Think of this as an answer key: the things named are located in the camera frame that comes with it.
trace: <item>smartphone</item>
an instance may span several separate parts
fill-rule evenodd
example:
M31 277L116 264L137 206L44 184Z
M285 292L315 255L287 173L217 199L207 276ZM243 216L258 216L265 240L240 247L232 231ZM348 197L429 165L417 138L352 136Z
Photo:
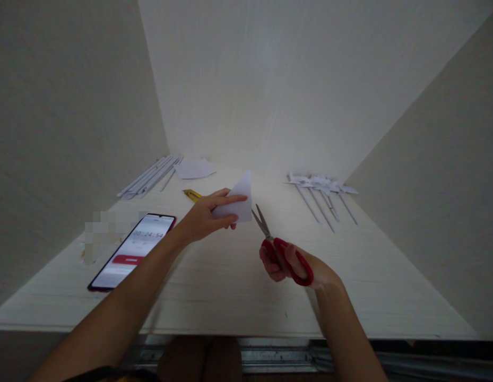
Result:
M109 292L144 260L154 246L172 229L175 216L149 213L138 222L107 261L87 289Z

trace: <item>scissors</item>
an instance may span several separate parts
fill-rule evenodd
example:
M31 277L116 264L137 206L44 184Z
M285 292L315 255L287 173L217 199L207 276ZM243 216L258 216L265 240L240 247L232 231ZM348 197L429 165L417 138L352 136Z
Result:
M275 264L278 264L280 269L282 269L282 264L280 264L280 260L278 259L278 256L275 253L275 249L276 249L276 251L280 254L280 256L283 257L283 259L285 260L285 266L289 270L290 275L293 278L293 280L296 282L296 284L302 285L304 287L307 287L310 284L312 284L314 281L314 272L312 271L312 268L310 268L310 266L308 265L308 262L306 261L306 259L296 249L296 256L297 256L298 260L301 262L301 264L303 265L303 268L305 269L306 274L308 275L305 279L302 279L301 277L299 277L294 272L294 270L292 269L292 266L289 264L289 262L285 258L285 249L287 248L287 245L288 245L287 242L283 241L280 238L273 238L271 236L271 233L269 232L269 228L267 227L267 223L264 219L264 215L262 215L261 209L258 207L257 204L255 204L255 205L257 206L258 215L261 217L261 219L260 220L258 219L257 215L255 214L255 212L253 210L252 210L252 213L253 213L253 216L255 217L255 220L257 221L258 226L261 228L262 232L266 236L265 240L262 242L262 246L266 249L267 254L268 254L269 258L271 259L271 261Z

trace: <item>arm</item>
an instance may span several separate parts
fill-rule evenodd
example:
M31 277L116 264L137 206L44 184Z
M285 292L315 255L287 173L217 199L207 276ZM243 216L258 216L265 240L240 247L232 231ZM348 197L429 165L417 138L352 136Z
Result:
M317 257L301 248L298 250L314 272L314 282L309 287L314 289L317 295L323 334L330 347L339 380L387 381L340 277ZM261 248L260 256L266 271L274 281L279 282L288 276L284 269L270 262L264 248ZM307 277L305 269L296 257L294 245L290 244L286 248L285 256L300 277Z
M213 219L211 214L218 205L246 200L243 195L227 197L229 191L226 188L200 199L144 261L73 329L30 381L61 381L100 366L119 365L181 251L220 228L235 228L237 216Z

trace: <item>wooden table surface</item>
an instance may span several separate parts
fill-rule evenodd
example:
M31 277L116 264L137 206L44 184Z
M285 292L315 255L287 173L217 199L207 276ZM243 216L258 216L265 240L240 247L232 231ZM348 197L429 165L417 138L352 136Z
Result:
M87 285L118 247L118 238L145 212L180 220L193 205L181 190L205 195L232 188L244 173L213 165L218 172L209 178L174 175L162 193L156 185L143 199L117 202L101 214L101 223L87 224L94 262L83 261L84 248L87 257L91 253L83 233L0 307L0 329L69 332L105 296L89 292ZM332 233L315 221L296 188L282 182L283 177L252 173L253 203L262 208L274 236L336 270L370 338L479 339L351 197L346 196L359 225L336 198L341 222ZM321 338L313 292L292 280L274 283L265 274L258 257L263 238L253 220L190 245L172 267L142 332Z

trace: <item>red button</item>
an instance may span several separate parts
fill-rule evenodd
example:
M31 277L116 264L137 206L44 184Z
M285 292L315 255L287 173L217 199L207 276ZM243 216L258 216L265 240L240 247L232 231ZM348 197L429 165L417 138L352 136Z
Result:
M128 256L128 255L117 255L112 263L114 264L128 264L128 265L138 265L144 260L143 256Z

